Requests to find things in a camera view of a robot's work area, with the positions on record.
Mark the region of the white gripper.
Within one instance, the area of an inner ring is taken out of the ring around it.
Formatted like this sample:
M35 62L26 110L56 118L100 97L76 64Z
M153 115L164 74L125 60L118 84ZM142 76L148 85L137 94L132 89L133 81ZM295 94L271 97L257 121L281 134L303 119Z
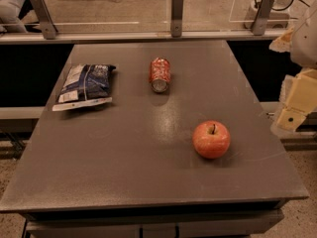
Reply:
M310 67L295 76L287 75L281 85L275 124L294 132L317 108L317 70L313 69L317 67L317 8L309 7L295 28L285 31L268 48L277 53L290 52L293 62Z

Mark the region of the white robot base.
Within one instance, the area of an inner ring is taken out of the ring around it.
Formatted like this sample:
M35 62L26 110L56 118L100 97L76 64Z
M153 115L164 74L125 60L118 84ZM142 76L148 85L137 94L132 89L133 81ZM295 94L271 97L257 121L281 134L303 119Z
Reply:
M244 25L250 29L263 20L268 28L286 28L290 20L289 8L294 0L254 0L248 9Z

